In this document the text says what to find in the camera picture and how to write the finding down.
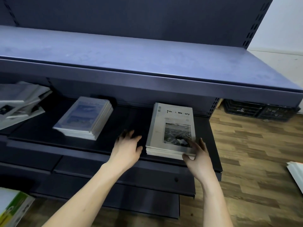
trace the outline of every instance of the right hand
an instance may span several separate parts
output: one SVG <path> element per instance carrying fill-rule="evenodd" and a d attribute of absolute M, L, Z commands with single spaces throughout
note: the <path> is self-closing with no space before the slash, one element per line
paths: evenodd
<path fill-rule="evenodd" d="M 191 160 L 186 154 L 183 154 L 182 158 L 194 177 L 201 183 L 216 179 L 209 153 L 202 138 L 199 139 L 199 145 L 192 140 L 187 140 L 187 142 L 196 151 L 196 156 L 194 160 Z"/>

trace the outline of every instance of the shelf unit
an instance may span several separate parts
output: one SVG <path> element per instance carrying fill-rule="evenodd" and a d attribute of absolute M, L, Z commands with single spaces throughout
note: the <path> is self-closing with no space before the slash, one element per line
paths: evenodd
<path fill-rule="evenodd" d="M 60 95 L 43 105 L 46 113 L 0 130 L 0 183 L 7 183 L 0 186 L 69 199 L 108 160 L 124 128 L 142 134 L 145 146 L 155 102 L 193 108 L 196 136 L 221 180 L 209 123 L 219 99 L 297 107 L 303 97 L 245 50 L 271 2 L 0 0 L 0 83 L 22 80 Z M 116 101 L 95 142 L 52 129 L 79 96 Z M 178 218 L 180 194 L 195 196 L 185 164 L 143 150 L 104 205 Z"/>

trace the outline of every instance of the storage crate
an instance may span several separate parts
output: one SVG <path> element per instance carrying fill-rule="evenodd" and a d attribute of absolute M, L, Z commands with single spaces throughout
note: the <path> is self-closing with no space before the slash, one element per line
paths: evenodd
<path fill-rule="evenodd" d="M 299 108 L 266 105 L 257 118 L 286 122 L 293 117 L 298 110 Z"/>
<path fill-rule="evenodd" d="M 226 113 L 259 119 L 286 122 L 300 110 L 300 108 L 266 105 L 225 99 L 223 107 Z"/>
<path fill-rule="evenodd" d="M 225 112 L 228 114 L 256 118 L 256 116 L 261 112 L 265 104 L 241 102 L 241 101 L 234 101 L 231 99 L 225 99 L 223 101 L 223 106 Z"/>

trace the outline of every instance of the stack of magazines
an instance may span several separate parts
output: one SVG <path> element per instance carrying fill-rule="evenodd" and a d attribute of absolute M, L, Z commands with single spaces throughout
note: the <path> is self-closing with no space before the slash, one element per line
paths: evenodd
<path fill-rule="evenodd" d="M 96 140 L 113 111 L 107 99 L 79 97 L 53 129 L 66 136 Z"/>
<path fill-rule="evenodd" d="M 303 193 L 303 163 L 288 162 L 287 169 Z"/>
<path fill-rule="evenodd" d="M 195 151 L 187 139 L 196 139 L 192 108 L 155 103 L 146 153 L 180 160 L 186 153 L 194 159 Z"/>
<path fill-rule="evenodd" d="M 44 113 L 39 102 L 51 92 L 48 87 L 23 81 L 0 84 L 0 129 Z"/>

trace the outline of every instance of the laminate floor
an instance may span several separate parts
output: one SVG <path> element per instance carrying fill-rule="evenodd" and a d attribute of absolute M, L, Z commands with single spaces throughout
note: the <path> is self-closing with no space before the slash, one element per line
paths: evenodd
<path fill-rule="evenodd" d="M 303 162 L 303 115 L 287 123 L 226 114 L 210 119 L 223 174 L 221 187 L 235 227 L 302 227 L 303 195 L 286 169 Z M 202 226 L 203 192 L 180 196 L 179 220 L 101 209 L 93 226 Z M 42 226 L 63 202 L 36 199 L 19 227 Z"/>

